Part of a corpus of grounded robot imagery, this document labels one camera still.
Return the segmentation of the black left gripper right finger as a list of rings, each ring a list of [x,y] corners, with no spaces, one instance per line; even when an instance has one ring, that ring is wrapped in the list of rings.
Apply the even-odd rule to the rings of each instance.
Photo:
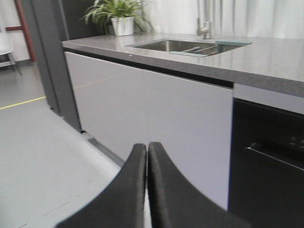
[[[154,228],[249,228],[196,189],[160,142],[148,147],[148,195]]]

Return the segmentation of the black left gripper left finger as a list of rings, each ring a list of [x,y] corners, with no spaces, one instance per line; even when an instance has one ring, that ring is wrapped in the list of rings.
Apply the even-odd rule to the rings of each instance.
[[[145,144],[137,143],[126,162],[91,202],[56,225],[58,228],[142,228],[146,185]]]

